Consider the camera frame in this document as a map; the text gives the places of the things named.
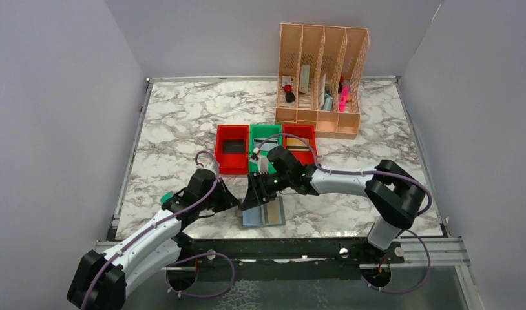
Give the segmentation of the grey card holder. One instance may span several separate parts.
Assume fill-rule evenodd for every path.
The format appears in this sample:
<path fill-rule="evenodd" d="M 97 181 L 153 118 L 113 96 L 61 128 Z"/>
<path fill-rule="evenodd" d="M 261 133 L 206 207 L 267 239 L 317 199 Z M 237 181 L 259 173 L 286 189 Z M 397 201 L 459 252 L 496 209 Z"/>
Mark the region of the grey card holder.
<path fill-rule="evenodd" d="M 282 197 L 242 212 L 242 226 L 247 228 L 280 226 L 286 223 Z"/>

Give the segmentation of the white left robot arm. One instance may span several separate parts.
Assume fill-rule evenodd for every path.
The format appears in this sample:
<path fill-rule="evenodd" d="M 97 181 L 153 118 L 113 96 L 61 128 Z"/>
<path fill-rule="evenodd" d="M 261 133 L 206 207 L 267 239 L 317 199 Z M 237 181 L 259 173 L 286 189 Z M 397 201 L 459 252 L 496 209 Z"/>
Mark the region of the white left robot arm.
<path fill-rule="evenodd" d="M 222 178 L 197 169 L 186 187 L 163 197 L 162 208 L 141 229 L 102 253 L 91 250 L 81 258 L 67 300 L 78 309 L 121 309 L 142 282 L 178 261 L 182 247 L 174 237 L 202 211 L 218 213 L 240 204 Z"/>

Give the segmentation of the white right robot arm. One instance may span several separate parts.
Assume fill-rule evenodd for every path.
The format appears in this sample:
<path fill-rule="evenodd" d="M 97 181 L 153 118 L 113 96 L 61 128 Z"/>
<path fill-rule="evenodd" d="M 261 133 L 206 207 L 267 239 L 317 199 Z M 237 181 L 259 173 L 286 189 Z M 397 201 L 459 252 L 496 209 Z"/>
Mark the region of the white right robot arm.
<path fill-rule="evenodd" d="M 428 210 L 423 202 L 432 202 L 428 189 L 391 160 L 381 160 L 371 169 L 338 170 L 319 163 L 303 164 L 282 146 L 271 149 L 267 158 L 275 172 L 249 174 L 243 211 L 273 201 L 287 188 L 301 195 L 366 197 L 380 214 L 366 241 L 380 251 L 389 248 L 397 235 L 410 229 L 415 218 Z"/>

